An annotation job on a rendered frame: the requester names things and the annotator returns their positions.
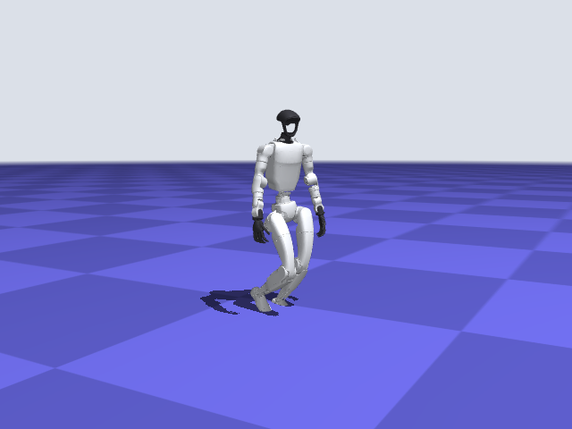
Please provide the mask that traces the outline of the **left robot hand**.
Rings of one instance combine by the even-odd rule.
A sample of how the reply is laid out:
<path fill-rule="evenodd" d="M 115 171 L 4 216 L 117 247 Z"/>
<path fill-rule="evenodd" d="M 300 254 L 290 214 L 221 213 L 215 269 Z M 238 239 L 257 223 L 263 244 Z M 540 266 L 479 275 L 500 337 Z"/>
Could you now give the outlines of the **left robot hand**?
<path fill-rule="evenodd" d="M 317 207 L 317 212 L 315 213 L 319 217 L 319 224 L 320 224 L 320 231 L 316 234 L 318 237 L 322 237 L 325 234 L 325 219 L 324 219 L 324 210 L 322 206 Z"/>

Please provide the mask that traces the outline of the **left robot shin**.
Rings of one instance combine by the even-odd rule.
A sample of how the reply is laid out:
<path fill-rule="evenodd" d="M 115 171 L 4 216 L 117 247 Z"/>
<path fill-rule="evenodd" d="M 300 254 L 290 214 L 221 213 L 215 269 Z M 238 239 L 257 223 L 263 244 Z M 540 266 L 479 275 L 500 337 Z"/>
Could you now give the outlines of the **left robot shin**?
<path fill-rule="evenodd" d="M 289 280 L 292 282 L 281 288 L 279 294 L 277 295 L 276 301 L 278 302 L 284 298 L 286 299 L 299 286 L 299 284 L 302 282 L 306 274 L 307 274 L 307 269 L 304 270 L 302 273 L 296 273 L 295 277 Z"/>

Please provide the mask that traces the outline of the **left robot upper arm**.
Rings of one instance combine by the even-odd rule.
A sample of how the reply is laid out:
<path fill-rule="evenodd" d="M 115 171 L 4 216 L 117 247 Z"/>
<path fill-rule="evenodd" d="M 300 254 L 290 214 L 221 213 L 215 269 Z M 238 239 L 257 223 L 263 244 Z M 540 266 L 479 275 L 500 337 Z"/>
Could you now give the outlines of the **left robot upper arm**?
<path fill-rule="evenodd" d="M 317 179 L 315 174 L 313 173 L 313 158 L 312 158 L 312 153 L 313 150 L 311 148 L 311 146 L 306 145 L 306 144 L 302 144 L 303 146 L 303 157 L 302 157 L 302 166 L 305 172 L 305 177 L 304 177 L 304 182 L 306 185 L 310 186 L 310 185 L 314 185 L 317 184 Z"/>

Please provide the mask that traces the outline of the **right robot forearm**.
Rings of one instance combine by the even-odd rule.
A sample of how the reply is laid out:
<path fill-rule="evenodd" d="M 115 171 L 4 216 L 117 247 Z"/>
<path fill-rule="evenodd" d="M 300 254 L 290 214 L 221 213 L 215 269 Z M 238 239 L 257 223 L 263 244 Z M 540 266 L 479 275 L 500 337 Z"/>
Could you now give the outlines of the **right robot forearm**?
<path fill-rule="evenodd" d="M 256 176 L 253 180 L 252 183 L 252 194 L 253 194 L 253 203 L 252 203 L 252 216 L 253 217 L 258 217 L 258 209 L 262 209 L 263 211 L 263 207 L 264 207 L 264 203 L 263 203 L 263 194 L 264 194 L 264 190 L 262 188 L 260 188 L 260 184 L 261 184 L 261 177 L 260 176 Z"/>

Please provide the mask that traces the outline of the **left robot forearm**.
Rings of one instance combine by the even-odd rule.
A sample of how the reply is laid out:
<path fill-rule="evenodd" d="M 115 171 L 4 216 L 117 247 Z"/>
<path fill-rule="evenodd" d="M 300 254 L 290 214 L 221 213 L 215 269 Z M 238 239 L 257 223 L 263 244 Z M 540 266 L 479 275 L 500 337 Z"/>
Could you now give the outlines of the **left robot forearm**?
<path fill-rule="evenodd" d="M 317 177 L 316 177 L 316 179 L 317 179 Z M 322 205 L 321 195 L 319 192 L 318 182 L 317 182 L 317 184 L 314 184 L 314 186 L 311 186 L 310 188 L 308 188 L 308 191 L 310 192 L 311 200 L 312 200 L 312 203 L 314 205 L 314 211 L 316 213 L 318 213 L 317 212 L 318 206 L 322 206 L 324 209 L 324 206 Z"/>

